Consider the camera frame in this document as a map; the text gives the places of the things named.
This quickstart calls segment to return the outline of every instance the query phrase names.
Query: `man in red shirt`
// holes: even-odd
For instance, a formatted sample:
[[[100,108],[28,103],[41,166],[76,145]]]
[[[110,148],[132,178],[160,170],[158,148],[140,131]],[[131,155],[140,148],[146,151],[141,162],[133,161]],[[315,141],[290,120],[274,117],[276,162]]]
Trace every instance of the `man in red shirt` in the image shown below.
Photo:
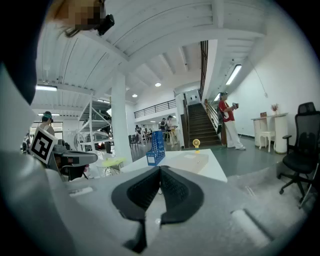
[[[220,93],[219,109],[225,124],[227,147],[235,148],[236,150],[245,150],[246,148],[241,144],[236,129],[236,121],[233,113],[236,107],[229,106],[226,102],[227,98],[228,95],[225,92]]]

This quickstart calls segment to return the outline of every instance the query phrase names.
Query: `potted plant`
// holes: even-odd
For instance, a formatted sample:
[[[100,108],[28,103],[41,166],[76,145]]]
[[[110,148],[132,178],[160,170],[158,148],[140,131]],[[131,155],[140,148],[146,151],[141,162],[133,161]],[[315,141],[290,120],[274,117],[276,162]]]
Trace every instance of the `potted plant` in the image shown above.
[[[271,109],[272,109],[272,114],[273,114],[274,116],[277,115],[277,114],[278,114],[278,109],[279,109],[278,103],[272,104],[272,105],[271,105]]]

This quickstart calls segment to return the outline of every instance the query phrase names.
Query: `staircase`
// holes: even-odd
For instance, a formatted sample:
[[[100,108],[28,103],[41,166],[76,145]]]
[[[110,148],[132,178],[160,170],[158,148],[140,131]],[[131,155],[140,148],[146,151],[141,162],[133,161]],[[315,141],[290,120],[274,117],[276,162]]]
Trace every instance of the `staircase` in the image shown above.
[[[201,103],[188,106],[189,147],[194,148],[193,140],[200,141],[200,147],[221,145],[216,130]]]

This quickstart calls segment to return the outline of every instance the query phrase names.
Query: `chair armrest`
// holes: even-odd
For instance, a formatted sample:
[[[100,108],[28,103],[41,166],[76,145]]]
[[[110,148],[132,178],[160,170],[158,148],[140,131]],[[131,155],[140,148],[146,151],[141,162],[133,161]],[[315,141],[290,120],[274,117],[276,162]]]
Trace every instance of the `chair armrest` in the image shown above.
[[[292,135],[286,135],[286,136],[283,136],[282,139],[287,140],[287,139],[289,139],[289,138],[291,138],[291,137],[292,137]]]
[[[292,135],[286,135],[286,136],[283,136],[282,139],[285,139],[286,140],[286,154],[288,155],[289,154],[289,138],[291,138]]]

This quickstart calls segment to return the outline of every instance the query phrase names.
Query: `white chair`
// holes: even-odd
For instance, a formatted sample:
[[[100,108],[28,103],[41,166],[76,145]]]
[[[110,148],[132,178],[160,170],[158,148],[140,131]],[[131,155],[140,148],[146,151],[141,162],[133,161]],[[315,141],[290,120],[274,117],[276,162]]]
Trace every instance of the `white chair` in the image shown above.
[[[261,149],[261,147],[262,147],[261,137],[264,137],[265,147],[267,147],[267,138],[268,138],[268,144],[269,144],[268,152],[269,153],[270,153],[271,137],[274,137],[273,150],[276,150],[276,132],[275,131],[260,131],[260,133],[259,133],[259,142],[260,142],[259,149]]]

